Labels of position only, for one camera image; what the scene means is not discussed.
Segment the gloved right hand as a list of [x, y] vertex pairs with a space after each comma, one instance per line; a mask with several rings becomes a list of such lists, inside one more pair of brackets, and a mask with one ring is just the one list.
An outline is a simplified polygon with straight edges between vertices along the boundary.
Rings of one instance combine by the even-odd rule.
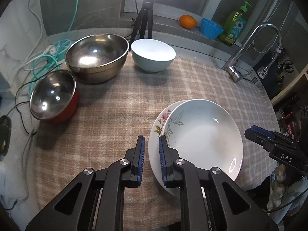
[[294, 216], [307, 198], [307, 177], [292, 175], [291, 169], [281, 164], [270, 176], [270, 192], [266, 210], [278, 225], [283, 218]]

